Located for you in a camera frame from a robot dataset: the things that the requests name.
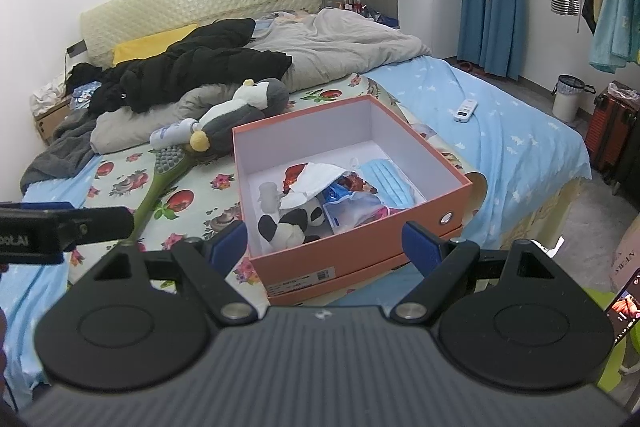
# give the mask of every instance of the barcode label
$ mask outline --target barcode label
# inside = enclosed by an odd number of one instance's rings
[[[302,277],[296,277],[295,279],[290,279],[288,281],[267,285],[266,289],[268,295],[275,297],[276,295],[282,295],[283,293],[309,288],[309,286],[315,286],[316,284],[329,281],[331,279],[335,279],[335,267],[333,266],[303,275]]]

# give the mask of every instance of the phone screen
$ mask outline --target phone screen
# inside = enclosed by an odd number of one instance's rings
[[[609,305],[607,316],[613,325],[617,344],[640,319],[640,269]]]

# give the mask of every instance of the yellow pompom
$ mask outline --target yellow pompom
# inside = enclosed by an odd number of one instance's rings
[[[205,152],[209,150],[209,138],[207,138],[207,134],[204,131],[196,131],[193,133],[189,143],[194,151]]]

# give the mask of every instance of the remote control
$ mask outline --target remote control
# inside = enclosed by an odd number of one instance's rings
[[[471,100],[470,98],[466,99],[462,105],[460,105],[460,108],[458,108],[453,119],[457,122],[468,122],[469,118],[471,118],[471,115],[476,110],[476,107],[478,107],[478,102],[476,102],[476,100]]]

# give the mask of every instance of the gray fleece blanket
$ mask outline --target gray fleece blanket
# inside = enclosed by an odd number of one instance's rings
[[[284,52],[293,58],[282,78],[289,92],[430,54],[416,37],[354,12],[332,8],[307,16],[281,12],[271,21],[260,21],[254,42],[247,47]],[[230,100],[237,88],[222,84],[202,86],[186,93],[179,102],[146,113],[133,113],[129,107],[104,113],[98,118],[91,145],[100,154],[140,145],[149,141],[156,129],[184,118],[200,118],[212,106]]]
[[[95,118],[85,109],[72,111],[53,131],[53,142],[37,155],[20,179],[20,190],[35,182],[56,178],[73,178],[95,155],[89,141]]]

